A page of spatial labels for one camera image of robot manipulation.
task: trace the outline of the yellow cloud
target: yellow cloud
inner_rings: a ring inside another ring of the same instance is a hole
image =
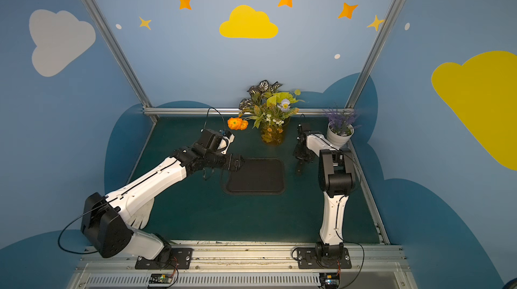
[[[435,91],[497,162],[517,170],[517,56],[481,53],[433,73]]]
[[[221,24],[219,33],[227,38],[269,39],[277,35],[278,27],[266,13],[241,5],[232,11],[229,21]]]

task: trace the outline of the white flower pot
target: white flower pot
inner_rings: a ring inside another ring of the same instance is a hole
[[[335,134],[333,131],[330,130],[330,124],[327,127],[327,140],[330,141],[330,143],[334,144],[337,148],[342,148],[348,140],[354,135],[354,128],[352,125],[349,125],[348,128],[352,131],[350,135],[347,135],[345,137],[339,136]]]

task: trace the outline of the dark green table surface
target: dark green table surface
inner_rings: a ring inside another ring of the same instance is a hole
[[[145,231],[168,239],[211,241],[315,242],[323,221],[323,193],[317,182],[317,161],[304,174],[294,174],[296,127],[304,118],[292,118],[283,144],[272,147],[259,131],[235,131],[229,152],[244,158],[278,158],[285,165],[286,189],[281,195],[228,195],[220,187],[218,172],[203,180],[199,171],[169,187],[155,199]],[[327,120],[307,118],[313,130],[326,132]],[[197,141],[205,118],[160,118],[133,174],[133,180],[161,163],[175,149]],[[207,128],[220,130],[221,117],[210,117]],[[360,189],[345,208],[343,238],[359,243],[379,243],[378,234]]]

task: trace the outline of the blue flower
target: blue flower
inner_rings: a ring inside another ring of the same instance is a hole
[[[278,108],[280,108],[281,111],[283,112],[287,112],[289,111],[289,109],[291,108],[291,102],[289,101],[289,99],[287,98],[284,98],[281,102],[280,102],[280,105],[277,105]]]

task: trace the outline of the flower vase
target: flower vase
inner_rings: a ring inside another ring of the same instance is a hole
[[[331,131],[329,124],[329,126],[327,127],[327,140],[334,144],[337,148],[342,148],[354,134],[354,128],[352,127],[352,125],[348,125],[348,128],[350,129],[350,131],[352,131],[352,133],[350,133],[350,135],[342,137]]]
[[[278,127],[275,123],[262,124],[260,129],[260,135],[262,142],[272,146],[278,146],[284,142],[285,132],[289,123],[287,118],[281,127]]]

